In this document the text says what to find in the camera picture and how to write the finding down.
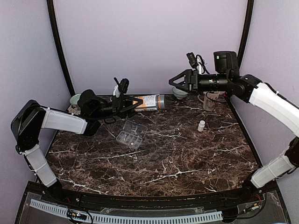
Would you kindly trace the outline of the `amber pill bottle grey cap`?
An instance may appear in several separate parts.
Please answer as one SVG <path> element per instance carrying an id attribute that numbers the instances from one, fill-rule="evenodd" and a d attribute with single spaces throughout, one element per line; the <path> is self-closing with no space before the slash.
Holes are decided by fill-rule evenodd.
<path id="1" fill-rule="evenodd" d="M 157 111 L 165 109 L 165 95 L 154 94 L 137 96 L 135 98 L 142 100 L 142 104 L 134 108 L 135 112 Z"/>

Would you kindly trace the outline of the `clear plastic pill organizer box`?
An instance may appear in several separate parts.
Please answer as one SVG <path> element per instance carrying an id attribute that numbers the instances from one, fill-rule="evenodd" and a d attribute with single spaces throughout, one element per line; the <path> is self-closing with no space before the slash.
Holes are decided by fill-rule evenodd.
<path id="1" fill-rule="evenodd" d="M 141 124 L 127 120 L 121 132 L 117 135 L 116 141 L 132 149 L 138 149 L 143 142 L 148 128 Z"/>

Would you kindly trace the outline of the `white pill bottle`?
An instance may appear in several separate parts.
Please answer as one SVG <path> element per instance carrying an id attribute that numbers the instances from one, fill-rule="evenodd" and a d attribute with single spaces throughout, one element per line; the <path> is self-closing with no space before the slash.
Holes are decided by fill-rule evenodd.
<path id="1" fill-rule="evenodd" d="M 204 131 L 204 128 L 205 128 L 205 121 L 204 120 L 201 120 L 200 122 L 199 122 L 199 124 L 198 124 L 198 131 L 199 132 L 203 132 Z"/>

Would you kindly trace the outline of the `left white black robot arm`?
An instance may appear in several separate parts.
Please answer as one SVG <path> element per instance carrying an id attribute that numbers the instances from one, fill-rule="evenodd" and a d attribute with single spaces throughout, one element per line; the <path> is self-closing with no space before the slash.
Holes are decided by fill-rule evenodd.
<path id="1" fill-rule="evenodd" d="M 55 203 L 63 203 L 66 193 L 57 186 L 59 181 L 40 149 L 40 130 L 54 129 L 92 136 L 100 127 L 100 120 L 107 121 L 116 116 L 125 116 L 142 104 L 142 99 L 125 95 L 123 92 L 107 101 L 96 96 L 92 90 L 86 90 L 78 100 L 81 114 L 77 115 L 29 100 L 11 122 L 16 151 L 25 157 L 32 172 L 49 188 L 48 197 Z"/>

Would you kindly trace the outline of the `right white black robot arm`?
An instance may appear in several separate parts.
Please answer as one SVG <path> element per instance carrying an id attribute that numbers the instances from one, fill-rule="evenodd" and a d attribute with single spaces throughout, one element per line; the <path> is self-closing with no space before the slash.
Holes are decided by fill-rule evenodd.
<path id="1" fill-rule="evenodd" d="M 193 53 L 188 53 L 187 58 L 191 69 L 171 78 L 169 85 L 193 95 L 210 91 L 223 91 L 229 97 L 234 95 L 264 110 L 295 135 L 287 150 L 244 181 L 238 198 L 247 203 L 256 196 L 256 189 L 299 167 L 299 108 L 257 77 L 250 74 L 240 76 L 234 51 L 214 52 L 215 74 L 201 74 Z"/>

